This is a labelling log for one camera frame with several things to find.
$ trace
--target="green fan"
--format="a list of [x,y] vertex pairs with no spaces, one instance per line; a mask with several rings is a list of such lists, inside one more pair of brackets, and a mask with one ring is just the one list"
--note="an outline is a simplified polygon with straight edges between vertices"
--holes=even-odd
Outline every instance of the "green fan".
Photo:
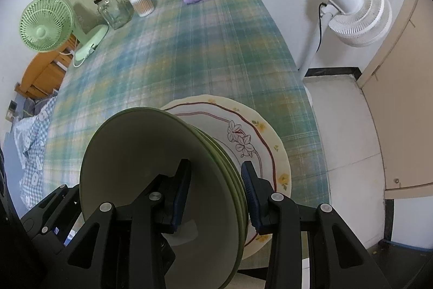
[[74,34],[80,42],[74,53],[75,66],[95,50],[107,31],[107,25],[98,25],[85,34],[68,0],[34,0],[22,12],[19,23],[21,39],[38,52],[55,50]]

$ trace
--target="flower drawing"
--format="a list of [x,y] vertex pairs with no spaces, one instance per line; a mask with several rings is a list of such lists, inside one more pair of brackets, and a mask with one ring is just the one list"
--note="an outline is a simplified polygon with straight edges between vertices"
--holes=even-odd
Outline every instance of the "flower drawing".
[[261,243],[264,243],[265,241],[267,241],[269,239],[269,234],[257,235],[257,237],[255,239]]
[[229,141],[237,141],[238,134],[241,134],[241,126],[239,124],[235,124],[234,121],[230,120],[229,127],[227,128],[227,138]]
[[266,129],[265,123],[259,122],[257,120],[252,120],[251,122],[254,124],[254,126],[257,128],[258,131],[260,131],[260,132],[265,131],[265,129]]
[[281,174],[278,178],[278,183],[280,183],[283,186],[284,190],[287,190],[287,185],[289,184],[289,174]]
[[250,144],[251,135],[238,136],[238,144],[236,145],[236,151],[241,152],[241,157],[249,156],[252,157],[254,146]]

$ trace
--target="wooden furniture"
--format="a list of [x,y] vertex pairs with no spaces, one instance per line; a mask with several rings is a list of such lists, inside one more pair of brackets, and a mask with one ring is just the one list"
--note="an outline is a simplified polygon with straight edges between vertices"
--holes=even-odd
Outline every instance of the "wooden furniture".
[[385,198],[433,195],[433,2],[418,0],[397,43],[362,87],[378,133]]
[[72,60],[72,55],[61,52],[75,47],[76,39],[71,35],[57,50],[38,53],[25,70],[21,83],[16,84],[15,91],[24,97],[39,99],[58,90],[66,73],[64,68],[68,68]]

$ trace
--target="green plaid tablecloth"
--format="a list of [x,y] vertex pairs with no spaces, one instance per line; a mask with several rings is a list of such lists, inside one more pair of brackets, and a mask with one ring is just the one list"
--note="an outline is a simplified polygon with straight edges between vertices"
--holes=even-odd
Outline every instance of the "green plaid tablecloth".
[[110,30],[82,66],[68,68],[48,132],[44,195],[79,182],[87,144],[112,115],[207,93],[252,107],[272,125],[289,157],[293,200],[329,202],[314,115],[262,1],[155,1],[151,15]]

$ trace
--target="floral plate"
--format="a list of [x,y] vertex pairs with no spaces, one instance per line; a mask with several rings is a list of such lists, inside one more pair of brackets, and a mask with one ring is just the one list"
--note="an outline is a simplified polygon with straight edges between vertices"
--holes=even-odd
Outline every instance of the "floral plate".
[[[177,99],[161,108],[202,130],[215,140],[240,172],[252,161],[257,175],[286,196],[291,193],[290,164],[281,139],[253,109],[219,96],[201,95]],[[251,222],[242,258],[260,250],[271,236],[259,236]]]

